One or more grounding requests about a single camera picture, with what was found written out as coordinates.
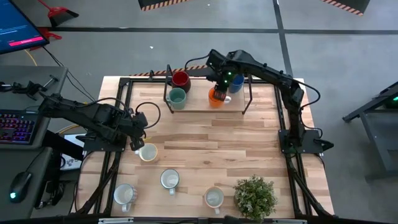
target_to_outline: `backlit keyboard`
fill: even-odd
[[[0,144],[32,144],[40,119],[35,111],[0,110]]]

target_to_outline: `monitor screen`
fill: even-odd
[[[0,0],[0,54],[48,43],[13,2]]]

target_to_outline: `white mug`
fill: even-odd
[[[154,144],[145,143],[140,149],[134,151],[136,155],[145,162],[155,162],[157,160],[157,148]]]
[[[122,205],[122,211],[130,211],[131,204],[137,198],[137,190],[129,184],[119,185],[113,193],[113,199],[116,203]]]
[[[219,187],[210,187],[205,193],[205,202],[214,208],[216,215],[220,214],[220,206],[224,202],[224,193]]]
[[[162,175],[160,176],[160,183],[164,188],[169,190],[170,195],[175,194],[175,188],[179,182],[180,176],[174,169],[167,169],[163,171]]]
[[[224,100],[224,104],[228,104],[232,101],[232,98],[230,96],[226,96]]]

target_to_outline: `mug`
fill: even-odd
[[[163,171],[162,175],[160,176],[160,183],[164,188],[169,190],[170,195],[175,194],[175,188],[179,182],[180,176],[174,169],[167,169]]]
[[[219,187],[210,187],[205,193],[205,202],[214,208],[216,215],[220,214],[220,206],[224,202],[224,193]]]
[[[228,90],[230,93],[237,93],[243,86],[244,76],[236,75],[234,80],[229,84]]]
[[[134,151],[134,153],[139,155],[141,160],[145,162],[156,162],[158,159],[157,147],[151,143],[145,143],[145,146],[142,146],[140,149]]]
[[[224,104],[230,103],[232,100],[232,98],[229,96],[226,96],[224,101],[217,100],[216,98],[214,98],[213,95],[214,95],[214,87],[211,88],[209,91],[209,104],[212,108],[219,108],[219,107],[223,106]]]
[[[166,100],[173,106],[174,109],[182,110],[187,102],[187,94],[181,88],[174,88],[170,90]]]
[[[130,211],[131,204],[137,198],[137,190],[129,184],[119,185],[113,192],[113,199],[116,203],[122,205],[122,211]]]
[[[188,73],[184,71],[174,73],[172,76],[172,87],[181,88],[188,93],[191,89],[191,79],[189,79]]]

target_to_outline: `hazard stripe tape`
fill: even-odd
[[[157,9],[157,8],[160,8],[160,7],[171,6],[171,5],[178,4],[178,3],[181,3],[181,2],[186,2],[186,1],[189,1],[189,0],[169,0],[169,1],[164,1],[164,2],[161,2],[161,3],[152,4],[152,5],[149,5],[149,6],[144,6],[144,7],[141,8],[141,10],[142,11],[149,11],[149,10]]]
[[[207,65],[191,66],[191,67],[188,67],[187,70],[196,70],[196,69],[203,69],[203,68],[207,68]],[[173,69],[173,72],[181,72],[181,71],[184,71],[184,68]],[[154,72],[155,76],[164,76],[164,74],[166,74],[166,73],[167,73],[166,70]],[[130,76],[149,76],[149,72],[137,73],[137,74],[133,74]]]
[[[344,5],[342,3],[339,3],[337,1],[334,1],[334,0],[321,0],[321,1],[323,1],[325,3],[328,3],[328,4],[331,4],[332,6],[336,6],[336,7],[340,8],[340,9],[344,9],[344,10],[346,10],[346,11],[348,11],[350,13],[356,14],[358,16],[363,16],[363,13],[360,12],[359,10],[354,9],[352,7],[349,7],[349,6],[346,6],[346,5]]]

